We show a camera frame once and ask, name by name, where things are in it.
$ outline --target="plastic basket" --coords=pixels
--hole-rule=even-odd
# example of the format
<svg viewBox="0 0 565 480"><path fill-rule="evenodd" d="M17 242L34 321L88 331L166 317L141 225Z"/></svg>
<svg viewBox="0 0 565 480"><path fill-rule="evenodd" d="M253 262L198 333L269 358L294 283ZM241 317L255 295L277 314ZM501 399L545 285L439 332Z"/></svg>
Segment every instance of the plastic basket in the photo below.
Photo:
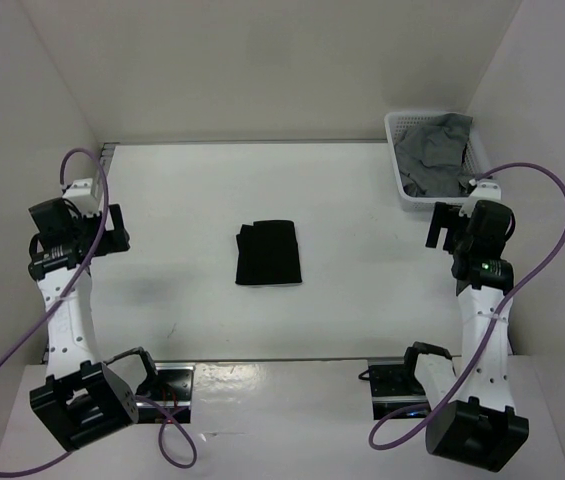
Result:
<svg viewBox="0 0 565 480"><path fill-rule="evenodd" d="M452 205L462 205L466 197L411 197L404 192L400 171L398 169L398 160L395 156L393 145L400 137L402 132L409 127L420 124L424 120L428 120L439 115L444 115L444 111L422 110L410 112L393 112L384 117L384 127L386 128L386 138L391 144L389 155L391 156L391 164L393 165L393 173L398 186L398 194L400 195L400 206L405 211L415 210L433 210L435 202L444 202ZM466 157L464 162L464 170L470 174L486 172L489 169L489 162L482 146L482 142L477 132L472 127L469 134L469 143L466 149Z"/></svg>

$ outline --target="black fabric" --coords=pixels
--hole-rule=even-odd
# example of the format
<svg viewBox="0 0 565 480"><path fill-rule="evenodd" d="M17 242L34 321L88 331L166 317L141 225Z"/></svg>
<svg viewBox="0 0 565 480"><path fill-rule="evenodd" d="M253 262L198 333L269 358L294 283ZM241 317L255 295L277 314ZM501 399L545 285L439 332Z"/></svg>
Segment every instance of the black fabric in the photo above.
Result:
<svg viewBox="0 0 565 480"><path fill-rule="evenodd" d="M295 225L290 220L266 220L242 225L238 243L238 285L302 283Z"/></svg>

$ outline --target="gray cloth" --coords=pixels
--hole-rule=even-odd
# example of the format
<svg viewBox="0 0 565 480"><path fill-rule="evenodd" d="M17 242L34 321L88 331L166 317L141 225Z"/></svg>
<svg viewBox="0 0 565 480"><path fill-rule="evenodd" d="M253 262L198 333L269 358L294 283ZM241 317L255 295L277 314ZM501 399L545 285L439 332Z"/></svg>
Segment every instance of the gray cloth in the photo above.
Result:
<svg viewBox="0 0 565 480"><path fill-rule="evenodd" d="M462 157L473 118L449 113L408 128L395 143L404 192L412 197L469 194Z"/></svg>

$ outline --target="robotic arm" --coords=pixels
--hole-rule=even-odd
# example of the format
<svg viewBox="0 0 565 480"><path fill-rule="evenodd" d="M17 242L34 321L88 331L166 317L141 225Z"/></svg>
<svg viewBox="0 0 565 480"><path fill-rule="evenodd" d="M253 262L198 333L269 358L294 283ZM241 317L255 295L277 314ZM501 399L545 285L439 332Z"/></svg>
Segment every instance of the robotic arm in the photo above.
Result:
<svg viewBox="0 0 565 480"><path fill-rule="evenodd" d="M452 274L462 314L462 361L466 365L484 337L497 305L513 288L513 267L501 258L513 234L513 212L499 203L500 189L480 181L462 207L437 203L426 246L435 248L447 229L444 250L453 255ZM430 454L499 471L524 444L529 422L515 414L507 377L508 318L497 325L475 370L454 401L426 429ZM416 342L405 364L435 408L456 381L451 355L441 347Z"/></svg>
<svg viewBox="0 0 565 480"><path fill-rule="evenodd" d="M91 179L76 180L64 195L29 209L39 233L29 247L29 273L48 310L67 286L96 236L101 212ZM129 235L119 205L110 205L112 230L106 230L96 256L125 252ZM138 422L130 387L100 358L91 318L91 274L78 278L48 323L49 361L46 383L30 392L32 410L62 447L70 452ZM147 380L157 378L143 349L139 354Z"/></svg>

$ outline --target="white table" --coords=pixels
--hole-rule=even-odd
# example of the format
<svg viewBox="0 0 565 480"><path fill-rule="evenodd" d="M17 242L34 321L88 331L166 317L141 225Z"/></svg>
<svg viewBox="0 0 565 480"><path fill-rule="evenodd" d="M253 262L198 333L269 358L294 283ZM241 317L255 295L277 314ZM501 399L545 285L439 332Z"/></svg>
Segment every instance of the white table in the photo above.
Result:
<svg viewBox="0 0 565 480"><path fill-rule="evenodd" d="M461 350L451 257L424 247L429 215L398 205L384 143L118 146L109 182L131 250L93 263L107 357L401 356ZM304 283L235 284L243 223L296 224Z"/></svg>
<svg viewBox="0 0 565 480"><path fill-rule="evenodd" d="M202 364L195 372L187 430L199 463L179 471L157 447L158 427L138 425L89 445L33 479L316 479L565 480L565 459L530 357L509 358L517 412L530 436L497 475L426 453L424 434L391 451L367 444L373 425L361 360ZM62 453L29 407L28 392L45 367L27 367L0 449L0 470L31 468ZM417 420L390 421L377 441L397 438ZM181 461L189 447L168 429L168 449Z"/></svg>

